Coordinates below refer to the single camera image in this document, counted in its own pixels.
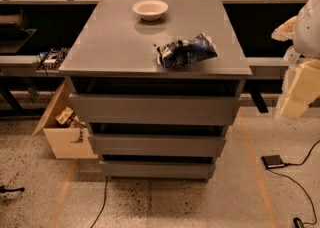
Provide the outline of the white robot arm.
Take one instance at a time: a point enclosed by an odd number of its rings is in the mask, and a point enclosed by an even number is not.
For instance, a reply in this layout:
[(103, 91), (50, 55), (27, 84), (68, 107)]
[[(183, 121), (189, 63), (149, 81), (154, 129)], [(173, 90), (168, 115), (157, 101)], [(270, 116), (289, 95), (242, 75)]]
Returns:
[(289, 68), (276, 106), (276, 119), (289, 123), (320, 96), (320, 0), (308, 0), (298, 15), (275, 29), (271, 37), (293, 41), (283, 57)]

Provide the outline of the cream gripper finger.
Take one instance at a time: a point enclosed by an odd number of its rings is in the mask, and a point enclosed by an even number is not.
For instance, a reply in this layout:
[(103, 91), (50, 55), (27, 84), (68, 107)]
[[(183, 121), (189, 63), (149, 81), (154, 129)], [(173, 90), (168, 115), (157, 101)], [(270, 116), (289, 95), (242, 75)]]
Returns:
[(306, 112), (313, 101), (313, 98), (305, 96), (281, 94), (276, 105), (276, 113), (282, 118), (298, 119)]

